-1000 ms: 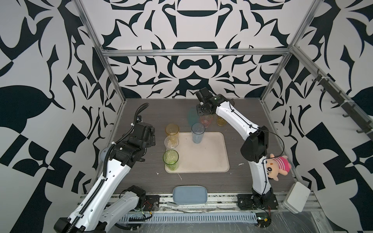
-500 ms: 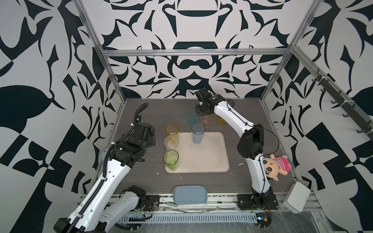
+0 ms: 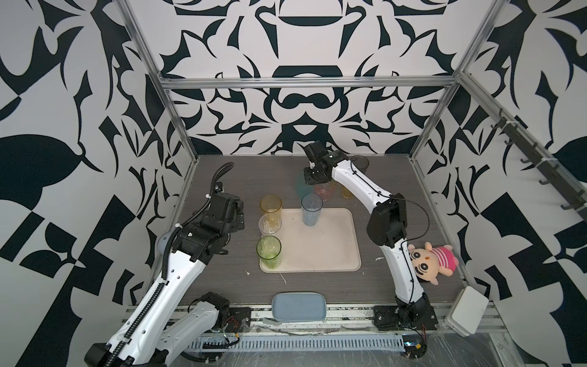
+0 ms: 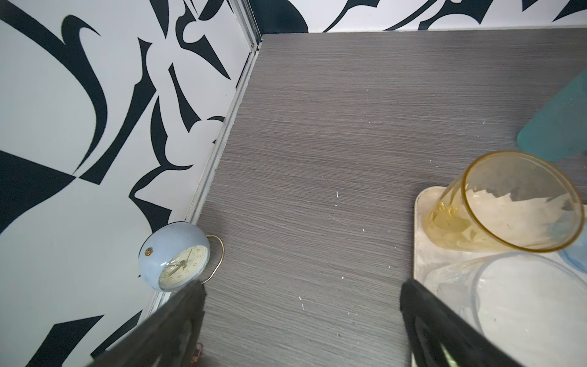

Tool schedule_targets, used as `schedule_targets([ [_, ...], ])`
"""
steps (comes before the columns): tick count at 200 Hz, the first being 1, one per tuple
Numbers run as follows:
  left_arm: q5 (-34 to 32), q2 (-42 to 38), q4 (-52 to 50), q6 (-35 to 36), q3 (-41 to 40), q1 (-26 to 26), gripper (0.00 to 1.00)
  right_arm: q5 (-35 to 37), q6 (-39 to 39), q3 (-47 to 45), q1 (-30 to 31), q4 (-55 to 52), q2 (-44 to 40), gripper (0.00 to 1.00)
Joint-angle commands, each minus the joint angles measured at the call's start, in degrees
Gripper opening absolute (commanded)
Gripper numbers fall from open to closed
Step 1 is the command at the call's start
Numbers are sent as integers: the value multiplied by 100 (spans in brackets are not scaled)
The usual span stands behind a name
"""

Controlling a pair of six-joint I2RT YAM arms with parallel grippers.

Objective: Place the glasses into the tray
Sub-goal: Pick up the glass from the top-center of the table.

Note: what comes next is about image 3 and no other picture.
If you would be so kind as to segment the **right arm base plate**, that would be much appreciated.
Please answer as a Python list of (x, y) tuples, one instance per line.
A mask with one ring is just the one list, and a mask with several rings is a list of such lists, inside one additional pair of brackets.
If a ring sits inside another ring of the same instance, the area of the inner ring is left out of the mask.
[(435, 330), (438, 318), (431, 306), (374, 306), (373, 324), (380, 331)]

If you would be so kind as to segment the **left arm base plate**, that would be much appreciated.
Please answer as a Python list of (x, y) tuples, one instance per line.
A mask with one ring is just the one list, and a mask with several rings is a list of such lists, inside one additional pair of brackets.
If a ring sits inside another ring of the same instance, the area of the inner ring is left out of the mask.
[(250, 327), (252, 309), (250, 307), (229, 307), (220, 311), (212, 332), (239, 333)]

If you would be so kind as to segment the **amber plastic cup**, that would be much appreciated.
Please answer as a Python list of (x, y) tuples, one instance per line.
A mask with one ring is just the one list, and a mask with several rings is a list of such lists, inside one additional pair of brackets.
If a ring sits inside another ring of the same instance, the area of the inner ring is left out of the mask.
[(283, 203), (281, 198), (275, 194), (265, 195), (260, 202), (261, 211), (268, 216), (268, 222), (272, 226), (276, 226), (280, 223), (282, 206)]

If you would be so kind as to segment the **blue clear plastic cup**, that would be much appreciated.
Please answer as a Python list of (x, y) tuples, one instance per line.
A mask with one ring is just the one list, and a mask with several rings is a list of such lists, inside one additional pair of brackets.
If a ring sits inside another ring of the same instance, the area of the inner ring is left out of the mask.
[(323, 199), (317, 194), (307, 194), (301, 199), (302, 220), (306, 226), (315, 226), (323, 208)]

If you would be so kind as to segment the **beige plastic tray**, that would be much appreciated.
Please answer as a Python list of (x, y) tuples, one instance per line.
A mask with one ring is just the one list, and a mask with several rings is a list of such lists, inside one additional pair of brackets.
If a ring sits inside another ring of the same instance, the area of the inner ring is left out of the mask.
[(265, 273), (355, 272), (361, 268), (352, 213), (323, 209), (314, 226), (303, 222), (301, 209), (283, 209), (282, 227), (275, 233), (281, 253), (274, 266), (259, 262)]

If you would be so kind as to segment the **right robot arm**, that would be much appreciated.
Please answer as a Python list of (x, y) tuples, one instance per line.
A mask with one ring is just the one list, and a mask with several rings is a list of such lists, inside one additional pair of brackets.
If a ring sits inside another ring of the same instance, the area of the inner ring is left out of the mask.
[(399, 318), (405, 324), (415, 323), (430, 308), (430, 302), (409, 260), (406, 199), (377, 185), (340, 150), (330, 151), (322, 142), (313, 142), (304, 147), (304, 153), (310, 162), (304, 168), (308, 185), (338, 182), (367, 209), (366, 232), (388, 264)]

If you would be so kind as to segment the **teal frosted plastic cup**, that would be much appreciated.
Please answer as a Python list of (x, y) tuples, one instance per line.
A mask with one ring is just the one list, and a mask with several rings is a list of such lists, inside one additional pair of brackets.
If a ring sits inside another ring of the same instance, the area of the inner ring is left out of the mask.
[(296, 176), (295, 191), (299, 199), (302, 199), (307, 194), (314, 193), (313, 185), (308, 185), (306, 183), (304, 173), (300, 173)]

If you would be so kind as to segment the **grey smoked plastic cup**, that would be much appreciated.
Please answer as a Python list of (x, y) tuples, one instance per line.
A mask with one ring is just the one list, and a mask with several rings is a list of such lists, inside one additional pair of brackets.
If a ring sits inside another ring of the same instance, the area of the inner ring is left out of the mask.
[(368, 167), (370, 165), (370, 162), (368, 160), (367, 157), (363, 156), (363, 155), (353, 155), (350, 158), (351, 162), (353, 163), (353, 166), (362, 172), (362, 174), (365, 174), (366, 171), (368, 170)]

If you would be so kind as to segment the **tall green plastic cup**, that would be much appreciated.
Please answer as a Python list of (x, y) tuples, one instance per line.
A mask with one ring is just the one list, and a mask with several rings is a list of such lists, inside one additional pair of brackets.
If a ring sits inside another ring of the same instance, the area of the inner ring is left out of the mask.
[(281, 261), (281, 241), (274, 235), (266, 235), (258, 241), (256, 252), (261, 263), (268, 269), (275, 269)]

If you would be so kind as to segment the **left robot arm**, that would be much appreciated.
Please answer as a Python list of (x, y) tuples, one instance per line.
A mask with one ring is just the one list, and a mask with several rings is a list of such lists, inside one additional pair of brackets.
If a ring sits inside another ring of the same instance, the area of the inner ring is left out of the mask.
[(210, 194), (201, 211), (162, 238), (160, 275), (133, 314), (106, 343), (90, 347), (88, 366), (169, 366), (199, 336), (223, 330), (229, 301), (213, 292), (171, 323), (177, 306), (214, 255), (225, 255), (231, 235), (244, 229), (244, 204), (227, 193)]

